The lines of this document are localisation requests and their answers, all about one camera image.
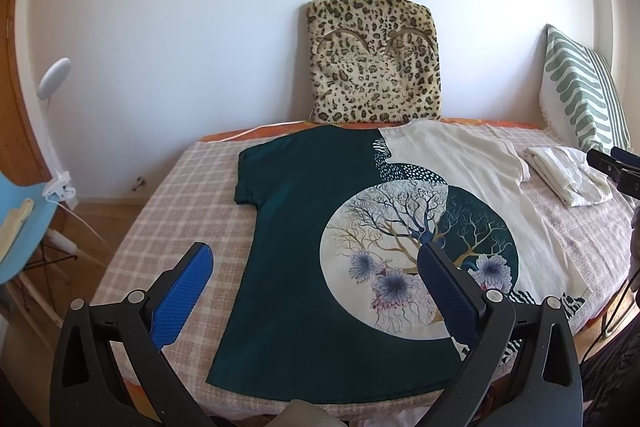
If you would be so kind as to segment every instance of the screw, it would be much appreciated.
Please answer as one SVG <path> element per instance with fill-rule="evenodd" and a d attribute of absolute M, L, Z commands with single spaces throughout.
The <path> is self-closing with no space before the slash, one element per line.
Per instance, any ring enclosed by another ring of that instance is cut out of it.
<path fill-rule="evenodd" d="M 498 290 L 489 290 L 486 293 L 486 298 L 488 298 L 491 302 L 501 302 L 502 293 L 498 292 Z"/>
<path fill-rule="evenodd" d="M 131 304 L 138 304 L 138 302 L 141 302 L 142 299 L 144 298 L 145 298 L 145 293 L 142 290 L 133 290 L 127 297 L 127 300 Z"/>
<path fill-rule="evenodd" d="M 78 311 L 82 306 L 84 306 L 84 301 L 81 298 L 73 299 L 69 305 L 73 311 Z"/>
<path fill-rule="evenodd" d="M 145 185 L 146 185 L 146 180 L 142 176 L 138 176 L 138 178 L 136 179 L 136 182 L 133 184 L 133 187 L 131 187 L 131 190 L 135 192 L 140 187 L 144 187 Z"/>
<path fill-rule="evenodd" d="M 546 300 L 546 303 L 549 305 L 549 307 L 551 307 L 551 308 L 553 308 L 555 310 L 559 310 L 560 306 L 561 306 L 560 301 L 555 297 L 549 297 Z"/>

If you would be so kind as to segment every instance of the wooden floor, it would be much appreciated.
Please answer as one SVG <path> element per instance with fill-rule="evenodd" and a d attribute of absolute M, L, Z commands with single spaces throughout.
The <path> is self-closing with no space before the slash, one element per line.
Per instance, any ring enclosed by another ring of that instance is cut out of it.
<path fill-rule="evenodd" d="M 122 242 L 142 208 L 142 205 L 81 203 L 76 207 L 76 213 L 94 227 L 114 251 Z M 75 217 L 68 216 L 63 232 L 69 239 L 74 241 L 78 247 L 92 256 L 105 263 L 111 260 L 113 251 L 109 251 L 100 240 Z M 104 269 L 82 259 L 63 261 L 60 263 L 60 267 L 70 277 L 70 284 L 54 277 L 51 270 L 49 270 L 49 282 L 56 309 L 58 313 L 63 316 L 69 303 L 74 298 L 82 297 L 85 301 L 92 299 L 100 283 Z M 28 274 L 42 295 L 46 296 L 47 285 L 43 269 L 29 271 Z M 630 295 L 626 295 L 624 298 L 625 302 L 622 304 L 621 309 L 624 309 L 626 304 L 631 300 Z M 48 318 L 37 306 L 33 305 L 33 303 L 29 304 L 29 301 L 27 301 L 27 303 L 35 320 L 46 332 L 49 342 L 55 346 L 58 329 L 50 323 Z M 635 308 L 634 313 L 625 321 L 622 327 L 637 313 L 638 309 Z M 597 323 L 576 335 L 574 340 L 578 352 L 578 359 L 582 358 L 583 354 L 599 333 L 600 324 Z M 605 343 L 606 342 L 598 343 L 593 353 Z M 25 322 L 17 309 L 13 311 L 10 317 L 10 326 L 1 355 L 0 366 L 16 393 L 22 398 L 25 405 L 43 426 L 49 426 L 49 381 L 53 354 L 44 346 L 36 334 L 33 333 L 33 330 L 31 330 L 31 327 Z M 148 404 L 138 405 L 139 408 L 145 410 L 145 412 L 149 407 Z"/>

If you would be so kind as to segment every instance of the wooden door frame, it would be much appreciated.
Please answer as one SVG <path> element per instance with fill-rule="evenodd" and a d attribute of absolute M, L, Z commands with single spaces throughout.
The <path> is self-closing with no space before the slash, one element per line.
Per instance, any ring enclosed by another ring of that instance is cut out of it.
<path fill-rule="evenodd" d="M 6 129 L 0 130 L 0 145 L 6 148 L 5 165 L 0 164 L 0 170 L 6 170 L 6 175 L 18 185 L 30 185 L 50 180 L 51 174 L 31 128 L 20 87 L 15 49 L 15 0 L 0 0 L 0 3 L 0 19 L 4 20 L 5 29 L 0 43 L 0 60 L 4 62 L 0 64 L 0 74 L 5 78 L 0 81 L 4 83 L 3 96 L 13 98 L 13 102 L 5 101 L 11 104 L 12 115 L 0 115 L 0 118 L 11 119 L 9 126 L 3 121 Z"/>

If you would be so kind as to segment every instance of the green striped pillow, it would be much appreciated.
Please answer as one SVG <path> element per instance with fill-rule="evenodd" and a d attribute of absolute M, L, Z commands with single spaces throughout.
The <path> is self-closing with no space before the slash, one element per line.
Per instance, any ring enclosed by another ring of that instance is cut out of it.
<path fill-rule="evenodd" d="M 547 26 L 540 107 L 547 123 L 572 147 L 608 153 L 630 150 L 616 86 L 602 55 Z"/>

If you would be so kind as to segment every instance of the pink plaid bedspread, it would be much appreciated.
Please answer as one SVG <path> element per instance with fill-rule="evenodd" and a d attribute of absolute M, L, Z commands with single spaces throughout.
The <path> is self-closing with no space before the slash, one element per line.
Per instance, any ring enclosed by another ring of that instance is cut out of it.
<path fill-rule="evenodd" d="M 489 125 L 474 130 L 509 139 L 516 151 L 560 144 L 548 130 Z M 94 304 L 109 303 L 122 300 L 133 289 L 148 289 L 161 272 L 175 266 L 194 241 L 210 245 L 213 275 L 180 337 L 163 352 L 194 399 L 207 412 L 230 419 L 277 414 L 286 406 L 230 393 L 205 382 L 254 235 L 254 207 L 234 202 L 238 153 L 270 139 L 198 142 L 189 147 L 131 227 L 94 298 Z M 591 296 L 572 319 L 576 331 L 600 311 L 626 279 L 633 210 L 617 191 L 606 203 L 568 210 L 533 169 L 522 189 L 590 286 Z M 114 346 L 114 353 L 123 376 L 138 383 L 121 344 Z M 342 419 L 367 418 L 430 405 L 437 396 L 435 392 L 384 402 L 328 404 L 326 409 Z"/>

